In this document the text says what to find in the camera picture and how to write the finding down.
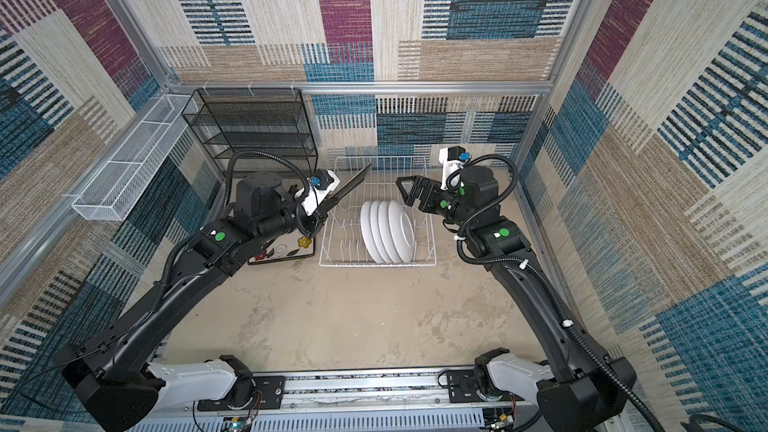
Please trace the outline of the square floral plate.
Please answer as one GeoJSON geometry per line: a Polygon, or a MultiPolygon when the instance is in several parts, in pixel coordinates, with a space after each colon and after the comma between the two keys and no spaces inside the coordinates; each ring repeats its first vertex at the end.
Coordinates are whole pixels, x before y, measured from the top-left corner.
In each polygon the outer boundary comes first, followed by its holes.
{"type": "Polygon", "coordinates": [[[256,266],[266,263],[298,260],[312,257],[315,254],[315,242],[300,232],[283,235],[271,242],[257,256],[250,258],[248,265],[256,266]]]}
{"type": "Polygon", "coordinates": [[[322,200],[317,201],[316,213],[319,217],[326,218],[328,213],[336,207],[347,195],[355,188],[360,186],[371,170],[371,163],[366,164],[341,188],[334,190],[330,195],[326,195],[322,200]]]}

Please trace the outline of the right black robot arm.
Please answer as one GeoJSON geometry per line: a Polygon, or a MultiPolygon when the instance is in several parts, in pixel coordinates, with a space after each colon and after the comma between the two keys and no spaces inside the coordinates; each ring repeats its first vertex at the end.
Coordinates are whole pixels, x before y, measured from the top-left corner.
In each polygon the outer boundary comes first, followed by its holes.
{"type": "Polygon", "coordinates": [[[586,331],[541,270],[531,243],[501,213],[515,185],[501,189],[491,169],[468,165],[445,182],[399,177],[406,205],[456,226],[459,258],[484,267],[511,296],[538,339],[548,371],[536,374],[497,348],[475,360],[477,394],[491,401],[521,397],[554,431],[588,431],[619,415],[636,380],[625,358],[611,358],[586,331]]]}

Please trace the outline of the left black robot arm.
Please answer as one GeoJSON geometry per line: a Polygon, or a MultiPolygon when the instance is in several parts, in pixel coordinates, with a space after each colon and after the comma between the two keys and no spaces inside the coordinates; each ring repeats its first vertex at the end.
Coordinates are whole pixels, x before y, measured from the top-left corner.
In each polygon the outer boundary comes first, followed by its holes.
{"type": "Polygon", "coordinates": [[[269,242],[316,219],[303,207],[311,185],[285,188],[273,172],[237,184],[236,200],[169,254],[160,280],[122,316],[55,356],[64,380],[106,431],[126,431],[155,408],[167,381],[152,376],[151,352],[209,293],[269,242]]]}

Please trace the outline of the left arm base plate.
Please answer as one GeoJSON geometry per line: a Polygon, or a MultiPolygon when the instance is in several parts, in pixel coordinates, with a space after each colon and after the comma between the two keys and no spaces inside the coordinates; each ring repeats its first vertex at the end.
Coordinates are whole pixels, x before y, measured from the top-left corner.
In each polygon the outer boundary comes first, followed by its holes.
{"type": "Polygon", "coordinates": [[[218,400],[198,401],[197,412],[255,413],[281,407],[286,378],[257,376],[238,378],[233,388],[218,400]]]}

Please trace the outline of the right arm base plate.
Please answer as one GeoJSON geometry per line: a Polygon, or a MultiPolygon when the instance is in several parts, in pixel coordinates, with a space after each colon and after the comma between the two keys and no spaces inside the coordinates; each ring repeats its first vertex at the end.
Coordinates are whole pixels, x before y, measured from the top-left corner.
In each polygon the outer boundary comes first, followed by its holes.
{"type": "Polygon", "coordinates": [[[494,402],[502,396],[482,366],[445,369],[439,373],[437,381],[447,390],[451,403],[494,402]]]}

